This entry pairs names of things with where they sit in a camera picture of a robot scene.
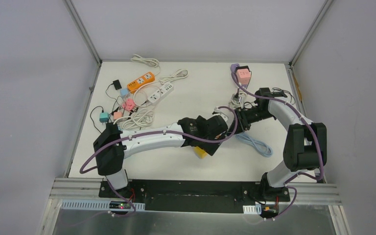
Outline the teal usb charger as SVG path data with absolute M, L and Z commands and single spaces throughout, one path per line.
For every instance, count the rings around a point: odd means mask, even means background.
M 100 114 L 99 114 L 99 121 L 101 122 L 101 123 L 107 123 L 108 121 L 109 121 L 109 113 L 107 113 L 107 112 L 101 112 Z

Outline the yellow white cube socket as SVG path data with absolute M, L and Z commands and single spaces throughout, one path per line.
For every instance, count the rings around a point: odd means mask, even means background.
M 202 149 L 202 148 L 200 148 L 198 146 L 193 148 L 193 152 L 200 159 L 203 159 L 206 156 L 208 156 L 208 153 L 204 149 Z

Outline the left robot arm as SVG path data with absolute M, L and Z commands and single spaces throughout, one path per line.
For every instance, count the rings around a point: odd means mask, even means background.
M 112 184 L 111 192 L 116 197 L 124 198 L 130 191 L 123 169 L 125 159 L 148 150 L 186 146 L 199 147 L 213 155 L 228 129 L 228 117 L 217 113 L 209 119 L 185 117 L 150 130 L 120 130 L 116 124 L 108 123 L 93 142 L 97 173 Z

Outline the salmon pink charger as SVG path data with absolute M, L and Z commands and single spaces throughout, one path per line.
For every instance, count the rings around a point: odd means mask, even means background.
M 123 117 L 122 112 L 113 112 L 113 120 L 117 120 Z

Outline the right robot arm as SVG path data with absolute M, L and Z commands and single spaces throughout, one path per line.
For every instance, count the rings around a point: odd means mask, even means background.
M 239 135 L 250 129 L 255 122 L 273 118 L 286 129 L 287 135 L 282 152 L 283 161 L 261 177 L 258 194 L 266 201 L 272 200 L 286 189 L 288 183 L 299 175 L 319 169 L 323 177 L 327 163 L 327 128 L 306 118 L 287 101 L 284 91 L 260 88 L 254 94 L 255 105 L 236 108 Z

